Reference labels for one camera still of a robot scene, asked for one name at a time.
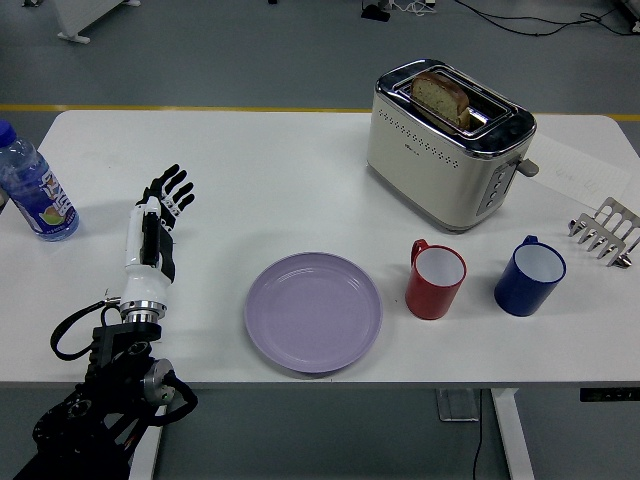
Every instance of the mug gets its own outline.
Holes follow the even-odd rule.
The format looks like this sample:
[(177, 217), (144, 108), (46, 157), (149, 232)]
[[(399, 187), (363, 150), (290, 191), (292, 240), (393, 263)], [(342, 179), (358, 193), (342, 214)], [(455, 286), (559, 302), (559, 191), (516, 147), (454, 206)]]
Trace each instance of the mug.
[(493, 296), (505, 312), (527, 317), (540, 308), (566, 273), (562, 255), (529, 235), (511, 255)]
[(456, 251), (416, 240), (411, 249), (411, 275), (405, 293), (409, 310), (424, 320), (444, 316), (466, 275), (467, 265)]

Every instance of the bottle cap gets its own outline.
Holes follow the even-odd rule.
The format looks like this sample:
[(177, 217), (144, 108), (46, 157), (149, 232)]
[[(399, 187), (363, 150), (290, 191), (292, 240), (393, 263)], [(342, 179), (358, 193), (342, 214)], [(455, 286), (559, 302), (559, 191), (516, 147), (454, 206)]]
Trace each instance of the bottle cap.
[(0, 148), (11, 145), (16, 140), (16, 131), (6, 120), (0, 120)]

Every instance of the gray floor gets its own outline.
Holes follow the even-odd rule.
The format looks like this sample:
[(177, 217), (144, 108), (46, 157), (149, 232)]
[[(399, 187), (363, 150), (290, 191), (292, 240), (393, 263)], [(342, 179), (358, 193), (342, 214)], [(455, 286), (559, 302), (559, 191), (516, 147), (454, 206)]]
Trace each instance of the gray floor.
[[(535, 113), (630, 115), (620, 126), (640, 151), (640, 37), (596, 24), (528, 37), (451, 0), (438, 0), (436, 15), (394, 11), (388, 23), (361, 19), (357, 0), (143, 0), (116, 8), (82, 32), (89, 45), (77, 45), (56, 38), (50, 0), (21, 3), (0, 2), (0, 117), (36, 144), (58, 114), (51, 105), (366, 109), (381, 74), (436, 58)], [(609, 0), (469, 3), (566, 22), (612, 8)], [(618, 12), (603, 22), (629, 30)], [(3, 393), (0, 478), (11, 478), (35, 452), (34, 423), (66, 392)], [(200, 396), (192, 416), (166, 429), (158, 479), (471, 478), (478, 424), (439, 422), (432, 390), (224, 388)], [(640, 405), (581, 404), (575, 387), (529, 388), (517, 398), (536, 478), (637, 478)], [(491, 403), (484, 407), (479, 478), (508, 478)]]

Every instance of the cable on floor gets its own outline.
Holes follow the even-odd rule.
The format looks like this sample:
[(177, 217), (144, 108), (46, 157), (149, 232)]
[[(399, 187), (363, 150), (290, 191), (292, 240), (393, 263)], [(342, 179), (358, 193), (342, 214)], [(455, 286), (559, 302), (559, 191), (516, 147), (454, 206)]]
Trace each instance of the cable on floor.
[[(623, 4), (629, 3), (630, 0), (626, 0), (624, 2), (622, 2)], [(475, 13), (476, 15), (478, 15), (479, 17), (483, 18), (484, 20), (486, 20), (487, 22), (491, 23), (492, 25), (495, 25), (498, 28), (501, 28), (502, 30), (506, 30), (507, 32), (511, 32), (511, 33), (515, 33), (518, 35), (525, 35), (525, 36), (529, 36), (529, 37), (549, 37), (551, 35), (554, 35), (556, 33), (558, 33), (560, 30), (572, 26), (572, 25), (584, 25), (584, 24), (588, 24), (588, 23), (597, 23), (598, 25), (600, 25), (603, 28), (606, 28), (607, 30), (609, 30), (611, 33), (614, 33), (616, 35), (622, 36), (622, 37), (627, 37), (627, 36), (637, 36), (636, 33), (624, 33), (624, 32), (618, 32), (613, 30), (612, 28), (608, 27), (607, 25), (605, 25), (604, 23), (602, 23), (602, 19), (604, 17), (606, 17), (607, 15), (609, 15), (610, 13), (616, 11), (618, 9), (618, 7), (613, 7), (611, 10), (609, 10), (608, 12), (602, 14), (602, 15), (596, 15), (594, 13), (589, 13), (589, 12), (583, 12), (580, 14), (580, 18), (581, 20), (575, 20), (573, 22), (558, 22), (558, 21), (554, 21), (554, 20), (548, 20), (545, 18), (540, 18), (540, 17), (531, 17), (531, 16), (524, 16), (524, 17), (505, 17), (505, 16), (501, 16), (501, 15), (492, 15), (486, 12), (482, 12), (480, 10), (478, 10), (477, 8), (472, 7), (471, 5), (468, 5), (466, 3), (464, 3), (461, 0), (454, 0), (454, 2), (462, 5), (463, 7), (468, 8), (469, 10), (471, 10), (473, 13)], [(542, 22), (542, 23), (547, 23), (550, 25), (556, 25), (557, 28), (555, 28), (554, 30), (551, 30), (549, 32), (543, 32), (543, 33), (539, 33), (539, 32), (524, 32), (521, 30), (516, 30), (513, 28), (509, 28), (506, 27), (505, 25), (502, 25), (496, 21), (494, 21), (493, 19), (496, 20), (535, 20), (538, 22)]]
[(436, 9), (430, 5), (427, 5), (427, 2), (424, 1), (415, 1), (407, 4), (406, 7), (402, 7), (398, 5), (398, 2), (395, 0), (389, 0), (387, 5), (384, 8), (388, 8), (389, 10), (393, 8), (397, 8), (401, 12), (409, 12), (417, 15), (418, 17), (422, 17), (425, 13), (437, 13)]
[(480, 405), (478, 406), (478, 424), (480, 427), (478, 448), (476, 449), (476, 456), (473, 459), (473, 480), (476, 480), (476, 473), (478, 470), (478, 458), (480, 457), (480, 449), (482, 448), (482, 389), (480, 389)]

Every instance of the toaster lever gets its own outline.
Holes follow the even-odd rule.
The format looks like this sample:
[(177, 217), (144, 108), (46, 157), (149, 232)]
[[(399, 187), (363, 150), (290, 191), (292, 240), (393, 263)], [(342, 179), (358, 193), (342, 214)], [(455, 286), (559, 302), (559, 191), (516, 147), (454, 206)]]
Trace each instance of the toaster lever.
[(525, 177), (535, 177), (540, 171), (540, 167), (538, 167), (538, 165), (533, 163), (528, 158), (525, 158), (518, 164), (516, 170), (518, 170)]

